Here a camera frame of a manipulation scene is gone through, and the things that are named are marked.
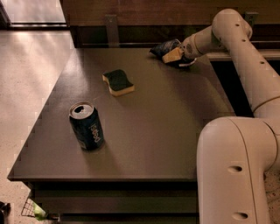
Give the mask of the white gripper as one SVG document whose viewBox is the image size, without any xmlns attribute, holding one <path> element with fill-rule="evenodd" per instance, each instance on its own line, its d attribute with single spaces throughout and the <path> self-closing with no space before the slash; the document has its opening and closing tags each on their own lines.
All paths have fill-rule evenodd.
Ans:
<svg viewBox="0 0 280 224">
<path fill-rule="evenodd" d="M 167 64 L 181 60 L 183 55 L 192 60 L 198 56 L 198 51 L 191 38 L 186 38 L 179 47 L 175 47 L 162 57 L 162 61 Z"/>
</svg>

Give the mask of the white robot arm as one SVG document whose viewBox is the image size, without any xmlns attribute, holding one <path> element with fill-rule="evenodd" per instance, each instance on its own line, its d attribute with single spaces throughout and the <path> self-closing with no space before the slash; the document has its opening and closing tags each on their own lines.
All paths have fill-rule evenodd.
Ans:
<svg viewBox="0 0 280 224">
<path fill-rule="evenodd" d="M 199 224 L 270 224 L 263 174 L 279 166 L 280 76 L 251 44 L 252 29 L 232 9 L 186 38 L 163 61 L 189 60 L 226 48 L 252 117 L 222 117 L 200 133 Z"/>
</svg>

